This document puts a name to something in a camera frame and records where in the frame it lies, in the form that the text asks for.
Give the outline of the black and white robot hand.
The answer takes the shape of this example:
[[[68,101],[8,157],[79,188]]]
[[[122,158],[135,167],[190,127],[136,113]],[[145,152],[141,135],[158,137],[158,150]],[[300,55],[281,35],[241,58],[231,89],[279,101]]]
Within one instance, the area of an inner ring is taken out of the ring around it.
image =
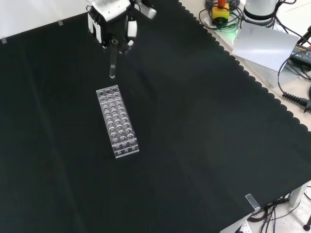
[[[149,19],[156,16],[156,9],[149,0],[91,0],[86,7],[88,29],[104,50],[117,42],[117,51],[125,54],[137,37],[136,13]]]

